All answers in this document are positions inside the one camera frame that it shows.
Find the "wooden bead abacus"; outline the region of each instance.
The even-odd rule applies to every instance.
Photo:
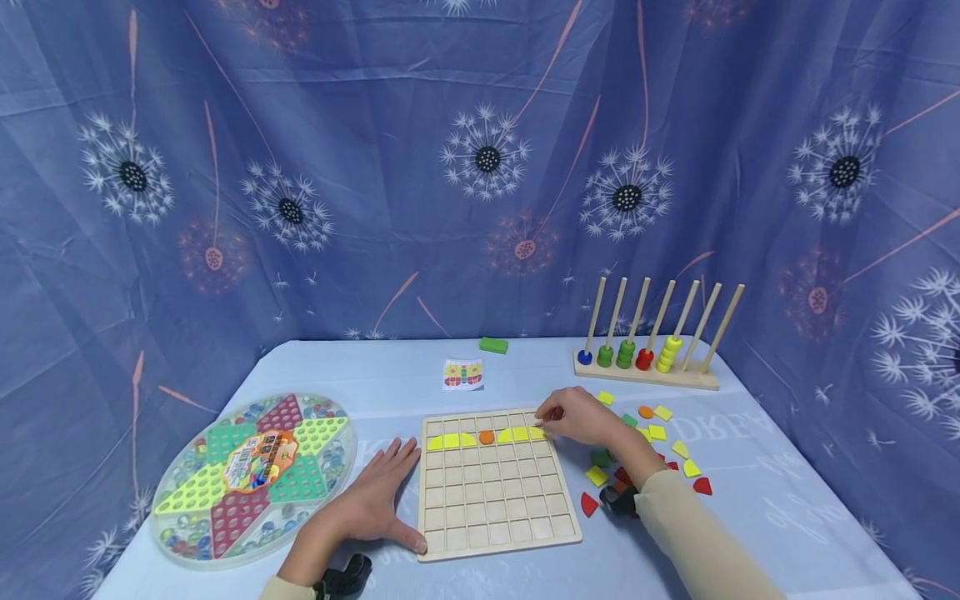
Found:
[[[710,298],[704,307],[704,314],[700,317],[697,330],[693,334],[693,340],[690,342],[689,348],[686,349],[683,362],[681,362],[678,367],[676,364],[677,357],[684,344],[684,341],[680,338],[680,334],[686,324],[686,318],[690,314],[690,307],[693,305],[693,301],[697,296],[697,291],[700,289],[699,280],[694,280],[693,284],[690,285],[690,291],[687,293],[686,302],[684,303],[684,310],[680,314],[680,319],[677,321],[676,327],[674,327],[673,334],[663,340],[663,348],[660,350],[660,356],[657,357],[656,363],[654,362],[655,357],[653,352],[654,342],[657,340],[657,335],[660,332],[660,325],[663,323],[663,317],[666,315],[666,309],[670,304],[670,297],[673,295],[673,289],[676,283],[675,280],[670,279],[670,282],[667,284],[666,291],[663,294],[663,301],[660,303],[660,310],[657,313],[657,319],[654,321],[653,330],[651,330],[650,337],[647,340],[646,348],[640,350],[635,360],[634,352],[636,351],[636,343],[634,342],[634,337],[643,313],[643,304],[646,301],[647,292],[650,289],[650,277],[643,279],[643,288],[640,290],[640,297],[636,302],[636,311],[634,312],[634,319],[630,325],[630,333],[627,339],[620,342],[620,348],[616,354],[616,366],[614,367],[612,360],[613,331],[616,328],[616,320],[620,314],[623,293],[627,288],[627,278],[620,278],[616,301],[613,304],[610,327],[607,330],[606,344],[597,350],[597,358],[594,362],[593,354],[590,352],[590,346],[593,342],[593,331],[596,328],[597,316],[600,313],[600,303],[603,301],[603,293],[607,285],[607,278],[600,277],[600,285],[597,288],[597,298],[593,305],[593,315],[590,318],[590,329],[587,332],[587,342],[584,345],[584,349],[579,350],[574,355],[574,372],[583,377],[638,381],[700,390],[719,390],[720,383],[717,381],[716,375],[714,375],[709,368],[710,360],[713,358],[713,354],[716,353],[717,346],[727,331],[727,326],[730,324],[733,311],[736,310],[736,306],[740,302],[740,296],[743,295],[745,286],[742,283],[736,286],[733,297],[727,305],[727,312],[723,316],[723,321],[720,322],[720,327],[717,329],[716,336],[713,338],[713,343],[710,344],[704,361],[691,363],[690,357],[700,342],[700,335],[704,332],[704,327],[707,325],[710,313],[713,310],[713,305],[720,295],[720,288],[723,287],[720,283],[713,286],[713,291],[710,293]]]

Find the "green triangle section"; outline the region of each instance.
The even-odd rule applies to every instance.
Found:
[[[323,500],[326,485],[320,465],[312,456],[301,456],[270,486],[271,502]]]
[[[225,463],[230,452],[256,433],[256,424],[215,425],[206,432],[206,461]]]
[[[192,511],[208,511],[227,493],[223,463],[206,465],[154,508],[156,515],[176,515]]]
[[[294,429],[297,439],[297,454],[318,454],[347,425],[348,419],[307,419]]]

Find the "yellow square piece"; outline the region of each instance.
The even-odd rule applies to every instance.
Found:
[[[700,469],[693,464],[693,461],[684,462],[684,475],[687,477],[693,478],[701,475]]]
[[[666,442],[666,429],[660,427],[659,425],[650,425],[650,437],[654,440]]]
[[[690,458],[690,453],[686,450],[686,444],[677,440],[673,443],[673,451],[680,455],[680,458],[687,459]]]
[[[590,467],[590,470],[587,471],[587,479],[589,479],[594,486],[599,488],[607,483],[607,473],[603,472],[600,467]]]
[[[670,420],[670,418],[673,417],[673,413],[669,409],[663,406],[658,406],[657,408],[655,408],[654,415],[657,415],[663,420]]]

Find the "orange center label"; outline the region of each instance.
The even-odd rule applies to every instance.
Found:
[[[294,464],[297,447],[289,431],[271,429],[248,437],[227,458],[228,492],[251,493],[271,485]]]

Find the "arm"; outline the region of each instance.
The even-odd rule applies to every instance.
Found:
[[[554,392],[537,410],[537,418],[550,435],[602,445],[616,455],[640,490],[637,513],[693,600],[783,598],[683,477],[667,468],[638,431],[586,390]]]
[[[377,452],[349,488],[310,517],[297,533],[290,554],[270,578],[260,600],[314,600],[312,587],[344,540],[394,540],[418,554],[426,540],[396,517],[396,492],[420,459],[417,440],[396,439]]]
[[[608,447],[636,484],[636,513],[673,562],[693,600],[773,600],[783,594],[683,476],[663,464],[646,439],[620,422]]]

